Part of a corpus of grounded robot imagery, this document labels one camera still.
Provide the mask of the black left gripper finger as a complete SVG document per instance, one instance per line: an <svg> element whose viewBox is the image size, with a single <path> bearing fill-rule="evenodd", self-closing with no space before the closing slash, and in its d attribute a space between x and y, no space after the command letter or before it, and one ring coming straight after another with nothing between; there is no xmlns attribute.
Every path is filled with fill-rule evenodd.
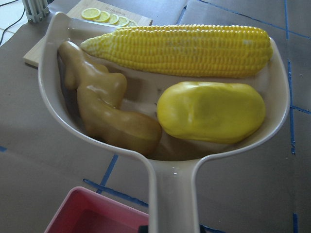
<svg viewBox="0 0 311 233"><path fill-rule="evenodd" d="M148 233L148 225L139 226L138 233Z"/></svg>

